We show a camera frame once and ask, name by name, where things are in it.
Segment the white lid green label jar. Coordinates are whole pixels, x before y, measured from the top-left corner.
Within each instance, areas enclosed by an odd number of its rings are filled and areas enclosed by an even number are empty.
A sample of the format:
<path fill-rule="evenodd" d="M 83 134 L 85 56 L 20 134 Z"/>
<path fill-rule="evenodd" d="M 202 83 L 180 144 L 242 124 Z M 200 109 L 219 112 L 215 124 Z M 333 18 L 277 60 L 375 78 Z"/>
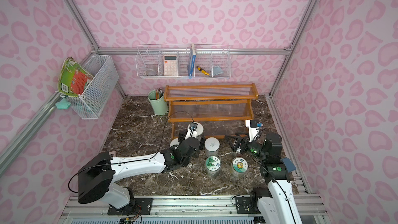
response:
<path fill-rule="evenodd" d="M 170 148 L 176 149 L 180 145 L 179 139 L 175 138 L 170 143 Z"/>

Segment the small white lid jar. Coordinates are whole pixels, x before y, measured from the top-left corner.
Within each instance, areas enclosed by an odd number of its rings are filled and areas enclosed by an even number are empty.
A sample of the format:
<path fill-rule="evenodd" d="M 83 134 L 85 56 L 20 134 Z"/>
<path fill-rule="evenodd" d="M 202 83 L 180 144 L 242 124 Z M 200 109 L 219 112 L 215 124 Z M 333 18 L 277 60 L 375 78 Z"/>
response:
<path fill-rule="evenodd" d="M 198 140 L 200 140 L 202 138 L 204 128 L 200 123 L 197 122 L 197 124 L 198 124 Z"/>

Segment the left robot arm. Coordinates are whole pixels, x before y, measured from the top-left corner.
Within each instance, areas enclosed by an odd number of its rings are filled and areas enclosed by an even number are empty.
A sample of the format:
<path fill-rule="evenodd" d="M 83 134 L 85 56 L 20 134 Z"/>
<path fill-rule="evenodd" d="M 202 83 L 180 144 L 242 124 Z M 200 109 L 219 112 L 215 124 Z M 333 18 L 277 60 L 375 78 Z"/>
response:
<path fill-rule="evenodd" d="M 133 190 L 121 187 L 117 181 L 143 174 L 160 174 L 189 165 L 191 159 L 203 149 L 204 139 L 193 136 L 154 154 L 138 157 L 112 157 L 101 152 L 84 165 L 77 173 L 78 202 L 95 201 L 107 203 L 126 215 L 137 204 Z"/>

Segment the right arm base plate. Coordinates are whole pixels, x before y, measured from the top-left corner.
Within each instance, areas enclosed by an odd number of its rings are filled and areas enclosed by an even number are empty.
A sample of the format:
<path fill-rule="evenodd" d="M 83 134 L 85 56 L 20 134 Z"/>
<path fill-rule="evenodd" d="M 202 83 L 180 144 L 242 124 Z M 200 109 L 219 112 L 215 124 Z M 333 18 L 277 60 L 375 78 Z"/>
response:
<path fill-rule="evenodd" d="M 255 214 L 258 211 L 252 206 L 250 197 L 245 196 L 234 196 L 232 198 L 232 204 L 236 207 L 237 214 Z"/>

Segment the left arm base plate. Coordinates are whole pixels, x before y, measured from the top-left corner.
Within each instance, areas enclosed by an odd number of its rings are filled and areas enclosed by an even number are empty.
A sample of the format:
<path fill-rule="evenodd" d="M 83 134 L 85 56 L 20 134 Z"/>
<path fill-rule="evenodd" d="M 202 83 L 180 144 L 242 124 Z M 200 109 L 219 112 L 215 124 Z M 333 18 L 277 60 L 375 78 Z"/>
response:
<path fill-rule="evenodd" d="M 135 198 L 134 201 L 134 203 L 129 203 L 121 209 L 109 206 L 108 216 L 150 215 L 153 198 Z"/>

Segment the tall white tin jar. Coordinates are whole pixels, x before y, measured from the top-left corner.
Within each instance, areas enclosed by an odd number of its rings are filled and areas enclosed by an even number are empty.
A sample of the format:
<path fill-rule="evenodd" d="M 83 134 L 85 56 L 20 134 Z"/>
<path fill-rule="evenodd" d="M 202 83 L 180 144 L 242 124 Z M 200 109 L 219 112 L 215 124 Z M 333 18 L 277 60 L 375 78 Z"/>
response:
<path fill-rule="evenodd" d="M 220 142 L 217 138 L 210 137 L 204 143 L 206 157 L 217 156 L 220 148 Z"/>

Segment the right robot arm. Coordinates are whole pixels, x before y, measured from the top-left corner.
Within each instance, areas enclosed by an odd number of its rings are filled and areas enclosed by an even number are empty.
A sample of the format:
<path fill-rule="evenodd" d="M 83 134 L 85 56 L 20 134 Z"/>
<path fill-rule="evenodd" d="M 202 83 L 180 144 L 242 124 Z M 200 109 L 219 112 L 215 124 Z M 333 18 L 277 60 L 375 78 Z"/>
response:
<path fill-rule="evenodd" d="M 266 187 L 253 188 L 249 197 L 233 197 L 238 214 L 261 214 L 267 224 L 301 224 L 302 220 L 293 196 L 290 172 L 296 167 L 282 157 L 282 137 L 274 132 L 265 135 L 260 144 L 256 134 L 251 140 L 247 133 L 226 135 L 233 152 L 248 152 L 260 166 Z"/>

